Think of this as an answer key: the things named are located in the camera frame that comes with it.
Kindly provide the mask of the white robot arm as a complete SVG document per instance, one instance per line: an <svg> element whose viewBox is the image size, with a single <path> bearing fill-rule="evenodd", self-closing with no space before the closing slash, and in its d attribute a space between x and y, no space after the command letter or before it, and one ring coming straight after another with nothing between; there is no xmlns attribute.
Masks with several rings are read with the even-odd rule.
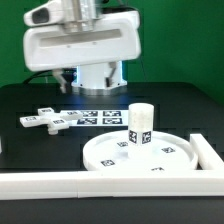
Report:
<svg viewBox="0 0 224 224"><path fill-rule="evenodd" d="M24 14L26 66L50 70L62 92L109 95L123 90L122 63L141 53L139 12L102 0L48 0Z"/></svg>

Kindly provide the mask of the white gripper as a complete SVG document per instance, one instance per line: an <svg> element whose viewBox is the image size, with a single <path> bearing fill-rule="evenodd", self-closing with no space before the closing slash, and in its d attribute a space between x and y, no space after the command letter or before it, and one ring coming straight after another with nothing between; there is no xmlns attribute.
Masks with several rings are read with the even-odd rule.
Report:
<svg viewBox="0 0 224 224"><path fill-rule="evenodd" d="M139 13L129 11L105 14L90 32L66 33L61 25L31 28L23 39L25 64L31 71L53 70L52 75L66 92L66 80L60 68L109 63L107 88L118 84L117 63L141 53Z"/></svg>

